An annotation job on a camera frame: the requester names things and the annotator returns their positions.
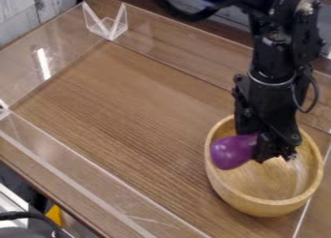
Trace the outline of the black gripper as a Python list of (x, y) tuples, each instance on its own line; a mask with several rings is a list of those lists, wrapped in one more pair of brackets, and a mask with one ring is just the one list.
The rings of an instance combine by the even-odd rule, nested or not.
[(293, 160), (302, 142), (296, 113), (310, 111), (310, 107), (302, 109), (310, 70), (298, 69), (278, 82), (260, 80), (249, 71), (232, 81), (234, 131), (257, 136), (252, 159), (258, 164), (277, 157)]

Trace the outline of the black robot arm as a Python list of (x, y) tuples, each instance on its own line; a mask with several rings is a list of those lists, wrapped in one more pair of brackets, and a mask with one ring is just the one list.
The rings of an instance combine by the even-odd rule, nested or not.
[(253, 51), (249, 70), (233, 77), (234, 128), (252, 134), (252, 159), (261, 163), (273, 157), (290, 160), (302, 137), (296, 121), (306, 92), (318, 88), (312, 62), (325, 45), (320, 38), (318, 0), (201, 0), (204, 8), (189, 13), (169, 0), (152, 0), (174, 18), (196, 22), (233, 6), (248, 14)]

